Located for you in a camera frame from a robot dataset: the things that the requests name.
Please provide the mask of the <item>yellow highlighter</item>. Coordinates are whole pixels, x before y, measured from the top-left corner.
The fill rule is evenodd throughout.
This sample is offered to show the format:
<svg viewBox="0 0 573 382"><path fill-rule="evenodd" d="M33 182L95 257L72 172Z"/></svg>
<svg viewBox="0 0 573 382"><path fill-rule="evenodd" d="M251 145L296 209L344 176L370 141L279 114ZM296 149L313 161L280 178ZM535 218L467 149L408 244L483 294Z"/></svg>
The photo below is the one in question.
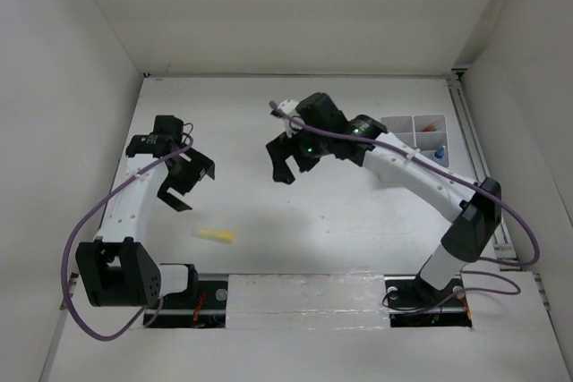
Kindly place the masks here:
<svg viewBox="0 0 573 382"><path fill-rule="evenodd" d="M235 242L235 234L228 230L197 228L192 230L192 236L206 241L224 244L232 244Z"/></svg>

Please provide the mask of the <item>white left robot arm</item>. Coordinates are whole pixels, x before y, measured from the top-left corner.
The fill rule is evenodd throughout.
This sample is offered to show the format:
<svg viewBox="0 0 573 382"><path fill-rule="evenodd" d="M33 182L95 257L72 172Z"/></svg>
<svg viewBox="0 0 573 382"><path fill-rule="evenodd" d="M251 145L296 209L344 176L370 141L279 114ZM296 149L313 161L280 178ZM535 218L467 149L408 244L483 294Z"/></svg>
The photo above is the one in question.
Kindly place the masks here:
<svg viewBox="0 0 573 382"><path fill-rule="evenodd" d="M151 307L169 296L180 307L199 299L192 264L162 263L144 247L149 217L158 200L176 212L190 210L183 196L204 177L215 176L214 162L184 138L184 122L158 115L148 134L132 137L125 150L129 184L118 192L93 241L75 252L89 302L95 307Z"/></svg>

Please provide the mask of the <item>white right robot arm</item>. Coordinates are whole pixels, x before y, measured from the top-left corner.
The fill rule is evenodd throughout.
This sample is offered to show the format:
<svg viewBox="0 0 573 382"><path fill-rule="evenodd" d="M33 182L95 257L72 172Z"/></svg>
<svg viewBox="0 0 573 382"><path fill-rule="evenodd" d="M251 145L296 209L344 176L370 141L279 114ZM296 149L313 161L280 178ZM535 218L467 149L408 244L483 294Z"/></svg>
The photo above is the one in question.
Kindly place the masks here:
<svg viewBox="0 0 573 382"><path fill-rule="evenodd" d="M271 102L270 107L285 127L266 146L274 182L294 182L288 158L305 173L323 157L333 156L411 191L449 221L449 229L414 279L389 287L389 306L421 309L452 293L455 276L482 256L500 223L500 184L492 178L475 183L450 173L408 147L380 121L368 115L347 119L325 93L301 102Z"/></svg>

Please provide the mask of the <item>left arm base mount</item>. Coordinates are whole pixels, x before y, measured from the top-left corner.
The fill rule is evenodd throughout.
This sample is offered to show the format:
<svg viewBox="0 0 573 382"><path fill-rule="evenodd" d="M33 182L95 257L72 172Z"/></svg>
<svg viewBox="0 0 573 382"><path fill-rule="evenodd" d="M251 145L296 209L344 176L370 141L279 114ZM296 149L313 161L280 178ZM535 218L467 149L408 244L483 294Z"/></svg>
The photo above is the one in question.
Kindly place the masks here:
<svg viewBox="0 0 573 382"><path fill-rule="evenodd" d="M228 277L199 276L198 292L194 297L183 293L169 294L160 313L155 309L143 314L147 328L225 328L227 319Z"/></svg>

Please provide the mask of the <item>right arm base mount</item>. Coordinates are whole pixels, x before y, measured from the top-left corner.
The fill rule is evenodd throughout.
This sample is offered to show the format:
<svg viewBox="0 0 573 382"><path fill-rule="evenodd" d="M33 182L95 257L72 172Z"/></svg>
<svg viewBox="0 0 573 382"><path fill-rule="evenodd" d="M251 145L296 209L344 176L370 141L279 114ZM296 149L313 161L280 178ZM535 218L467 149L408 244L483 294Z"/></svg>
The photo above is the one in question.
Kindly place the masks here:
<svg viewBox="0 0 573 382"><path fill-rule="evenodd" d="M468 327L473 326L460 276L454 276L443 290L422 286L416 276L384 276L381 305L389 310L390 326Z"/></svg>

